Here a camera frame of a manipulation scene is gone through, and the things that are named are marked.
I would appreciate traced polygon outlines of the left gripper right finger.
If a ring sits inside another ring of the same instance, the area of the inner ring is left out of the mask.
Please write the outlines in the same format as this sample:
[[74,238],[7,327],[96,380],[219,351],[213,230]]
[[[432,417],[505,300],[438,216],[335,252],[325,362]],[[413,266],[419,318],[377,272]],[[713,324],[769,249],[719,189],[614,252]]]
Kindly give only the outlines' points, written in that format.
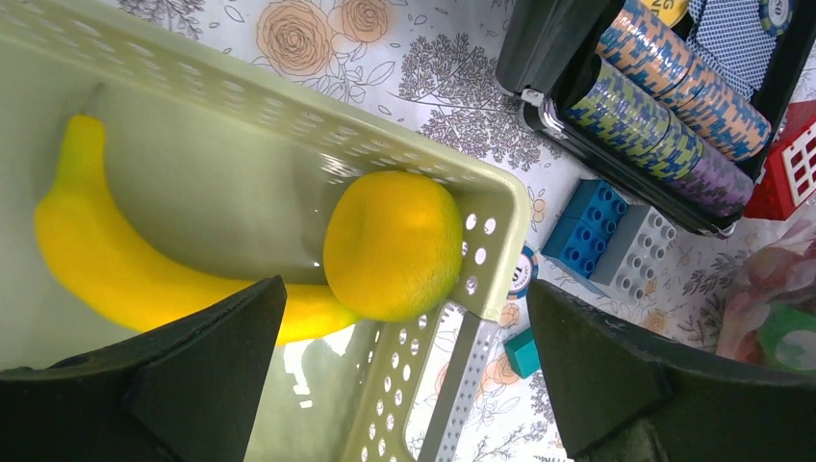
[[545,280],[527,305],[572,460],[814,459],[813,378],[674,342]]

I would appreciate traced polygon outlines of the yellow toy banana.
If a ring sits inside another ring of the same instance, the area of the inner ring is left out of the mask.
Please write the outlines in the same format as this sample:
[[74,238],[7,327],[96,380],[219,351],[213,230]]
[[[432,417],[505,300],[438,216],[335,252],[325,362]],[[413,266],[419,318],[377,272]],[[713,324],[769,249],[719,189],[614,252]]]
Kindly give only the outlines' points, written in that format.
[[72,116],[55,178],[34,213],[51,274],[103,318],[146,332],[253,285],[182,265],[149,244],[120,212],[105,169],[104,124]]

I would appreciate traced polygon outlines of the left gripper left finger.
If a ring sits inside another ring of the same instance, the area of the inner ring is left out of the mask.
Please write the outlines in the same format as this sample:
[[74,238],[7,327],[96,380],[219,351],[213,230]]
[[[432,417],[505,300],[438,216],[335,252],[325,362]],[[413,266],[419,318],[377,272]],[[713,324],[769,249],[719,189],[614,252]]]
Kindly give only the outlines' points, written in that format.
[[48,368],[2,371],[2,459],[243,460],[286,302],[274,276]]

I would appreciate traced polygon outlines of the yellow toy mango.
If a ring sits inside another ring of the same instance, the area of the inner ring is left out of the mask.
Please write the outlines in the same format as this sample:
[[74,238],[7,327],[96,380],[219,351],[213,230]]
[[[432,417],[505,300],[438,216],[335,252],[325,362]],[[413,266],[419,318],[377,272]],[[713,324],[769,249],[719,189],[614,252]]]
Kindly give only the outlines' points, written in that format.
[[328,285],[355,315],[407,321],[439,305],[462,268],[464,224],[451,192],[407,171],[353,181],[326,229]]

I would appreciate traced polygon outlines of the clear zip top bag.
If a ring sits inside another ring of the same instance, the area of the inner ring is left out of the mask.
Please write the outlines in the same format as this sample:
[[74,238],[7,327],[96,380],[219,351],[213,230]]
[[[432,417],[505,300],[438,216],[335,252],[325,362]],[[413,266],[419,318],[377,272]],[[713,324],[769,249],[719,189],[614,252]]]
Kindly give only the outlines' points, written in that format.
[[715,354],[815,374],[815,217],[803,216],[738,270]]

